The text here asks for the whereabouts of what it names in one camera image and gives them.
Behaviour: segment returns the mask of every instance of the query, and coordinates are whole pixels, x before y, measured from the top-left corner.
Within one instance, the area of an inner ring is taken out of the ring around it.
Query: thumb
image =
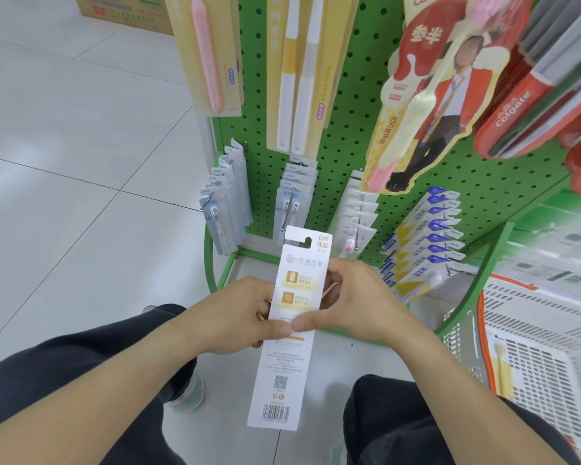
[[[283,320],[263,320],[258,323],[258,339],[281,339],[292,335],[290,323]]]
[[[297,316],[292,327],[295,331],[312,331],[322,328],[331,328],[334,321],[334,314],[331,310],[314,310],[305,312]]]

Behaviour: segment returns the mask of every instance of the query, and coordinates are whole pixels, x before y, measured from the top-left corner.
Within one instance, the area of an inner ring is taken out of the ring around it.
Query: light green shoe
[[[333,445],[327,465],[346,465],[346,447],[340,442]]]
[[[189,413],[198,408],[203,399],[204,380],[200,378],[198,371],[194,370],[189,385],[179,398],[170,402],[170,407],[181,413]]]

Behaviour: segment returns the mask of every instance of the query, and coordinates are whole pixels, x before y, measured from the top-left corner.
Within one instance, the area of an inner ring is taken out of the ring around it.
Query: red jacket
[[[469,86],[467,88],[467,94],[465,95],[465,101],[463,102],[463,109],[460,112],[460,124],[466,126],[469,121],[473,119],[478,110],[482,107],[484,103],[484,98],[488,92],[489,85],[491,84],[491,79],[493,77],[493,71],[488,69],[472,68],[472,73],[469,77]],[[452,78],[446,81],[442,81],[435,89],[435,96],[437,97],[437,103],[431,114],[428,116],[426,121],[419,128],[419,131],[415,138],[421,140],[424,138],[424,133],[426,132],[426,127],[430,124],[434,115],[437,113],[437,108],[441,104],[443,97],[448,91],[450,84],[452,83]]]

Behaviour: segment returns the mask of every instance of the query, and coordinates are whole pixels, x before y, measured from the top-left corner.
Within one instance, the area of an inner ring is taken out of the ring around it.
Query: black shoe
[[[392,173],[390,180],[385,185],[385,189],[390,192],[406,191],[407,187],[409,187],[409,178],[405,173]]]

